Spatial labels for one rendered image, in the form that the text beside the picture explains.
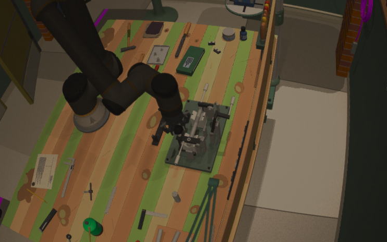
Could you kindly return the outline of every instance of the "green can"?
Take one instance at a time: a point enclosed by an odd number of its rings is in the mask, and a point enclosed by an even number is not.
[[[94,236],[98,236],[102,233],[102,225],[91,217],[83,221],[83,228],[88,233],[89,233],[89,228],[91,228],[91,235],[94,235]]]

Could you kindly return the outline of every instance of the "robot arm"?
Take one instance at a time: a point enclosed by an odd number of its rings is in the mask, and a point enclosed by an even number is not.
[[[52,33],[82,73],[64,82],[63,94],[75,113],[75,124],[83,132],[101,128],[109,112],[123,113],[145,92],[154,97],[172,132],[183,119],[182,99],[176,79],[149,65],[137,63],[122,82],[123,71],[116,55],[104,49],[84,0],[31,0],[31,12]]]

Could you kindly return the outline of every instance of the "striped wooden tabletop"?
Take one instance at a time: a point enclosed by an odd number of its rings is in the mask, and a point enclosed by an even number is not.
[[[128,23],[131,23],[130,45],[136,48],[121,53],[118,50],[127,46]],[[154,45],[169,45],[170,50],[159,72],[170,73],[176,78],[180,92],[186,96],[185,100],[200,101],[206,83],[209,88],[205,93],[205,102],[229,106],[231,97],[235,96],[231,118],[222,134],[212,172],[200,172],[164,162],[173,136],[164,133],[158,146],[151,144],[151,136],[156,132],[158,123],[151,124],[151,120],[155,120],[152,117],[160,118],[160,114],[155,99],[147,93],[120,116],[111,114],[101,129],[88,134],[75,128],[72,121],[74,113],[61,95],[16,187],[3,220],[4,225],[34,242],[65,241],[67,234],[72,236],[71,241],[89,241],[82,223],[91,217],[104,228],[102,235],[92,236],[92,241],[150,242],[154,241],[158,227],[168,229],[164,230],[167,237],[162,241],[171,241],[174,231],[183,231],[179,241],[184,241],[187,236],[185,232],[189,232],[196,216],[190,209],[201,204],[208,179],[216,177],[222,182],[217,190],[213,224],[217,241],[222,241],[226,227],[232,225],[223,222],[223,217],[229,213],[227,195],[237,152],[251,111],[258,105],[258,101],[254,101],[258,99],[255,98],[258,95],[255,81],[259,72],[268,76],[268,69],[264,73],[258,68],[261,66],[265,69],[269,65],[260,62],[261,51],[255,46],[257,32],[247,31],[247,41],[236,38],[226,42],[222,38],[224,27],[192,24],[180,56],[175,58],[185,24],[165,22],[158,38],[143,38],[148,23],[150,21],[108,20],[99,32],[104,47],[116,53],[122,62],[124,72],[119,81],[126,78],[127,70],[133,64],[147,62]],[[215,41],[215,46],[208,46],[209,41]],[[204,48],[205,53],[192,77],[177,74],[176,68],[191,45]],[[213,48],[221,50],[221,54],[213,52]],[[259,86],[264,88],[262,78],[259,78],[259,82],[263,84]],[[249,130],[249,137],[254,136],[255,129]],[[35,167],[38,154],[58,155],[53,188],[50,190],[30,187],[31,170]],[[76,162],[62,198],[68,171],[68,165],[62,162],[69,162],[67,158],[75,158]],[[238,187],[239,181],[236,182],[232,193]],[[83,193],[89,190],[89,183],[92,183],[92,201],[88,193]],[[117,187],[116,193],[109,213],[105,214],[113,187]],[[33,196],[27,188],[47,203]],[[173,191],[178,191],[181,202],[174,202],[171,196]],[[231,197],[229,202],[234,200],[234,196]],[[41,232],[39,227],[52,208],[58,213]],[[143,229],[139,230],[137,226],[142,209],[168,216],[165,219],[146,216]],[[204,237],[204,226],[205,223],[197,238]]]

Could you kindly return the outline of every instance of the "hammer head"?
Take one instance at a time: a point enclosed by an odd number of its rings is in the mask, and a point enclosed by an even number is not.
[[[120,52],[125,52],[125,51],[133,50],[133,49],[135,49],[135,45],[130,46],[130,47],[121,48],[121,49],[120,49]]]

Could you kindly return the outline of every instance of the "brick wall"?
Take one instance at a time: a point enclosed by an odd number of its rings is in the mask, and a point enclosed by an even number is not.
[[[346,2],[343,23],[341,24],[340,36],[335,50],[336,74],[340,77],[348,76],[353,61],[354,55],[350,53],[350,50],[356,40],[362,21],[360,2],[361,0],[347,0]]]
[[[28,7],[29,12],[31,12],[31,0],[24,0],[24,2]],[[34,21],[37,24],[37,27],[40,30],[41,35],[43,36],[44,40],[45,41],[52,41],[53,35],[49,32],[49,30],[46,28],[46,26],[44,26],[44,24],[42,22],[36,21],[35,18],[34,18]]]

